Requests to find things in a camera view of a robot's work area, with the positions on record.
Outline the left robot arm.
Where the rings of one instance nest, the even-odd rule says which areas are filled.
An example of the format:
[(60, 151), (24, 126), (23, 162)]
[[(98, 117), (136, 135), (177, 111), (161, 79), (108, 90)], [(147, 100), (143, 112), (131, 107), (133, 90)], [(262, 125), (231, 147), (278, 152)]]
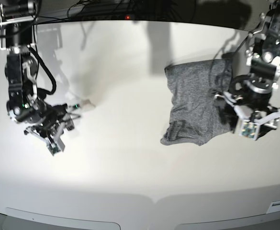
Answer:
[(233, 77), (215, 100), (225, 103), (224, 115), (231, 118), (240, 136), (258, 140), (278, 128), (280, 108), (270, 104), (280, 78), (280, 0), (270, 2), (258, 26), (242, 42), (249, 72)]

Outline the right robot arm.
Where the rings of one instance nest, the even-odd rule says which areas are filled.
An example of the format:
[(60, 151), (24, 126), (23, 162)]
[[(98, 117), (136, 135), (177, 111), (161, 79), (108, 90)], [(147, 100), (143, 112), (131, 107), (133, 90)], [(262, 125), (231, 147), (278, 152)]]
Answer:
[(74, 129), (74, 111), (93, 106), (90, 100), (75, 105), (49, 105), (56, 80), (34, 49), (34, 25), (41, 10), (39, 0), (0, 0), (0, 48), (7, 50), (5, 76), (9, 84), (7, 112), (15, 123), (27, 123), (32, 134), (50, 149), (62, 150), (64, 130)]

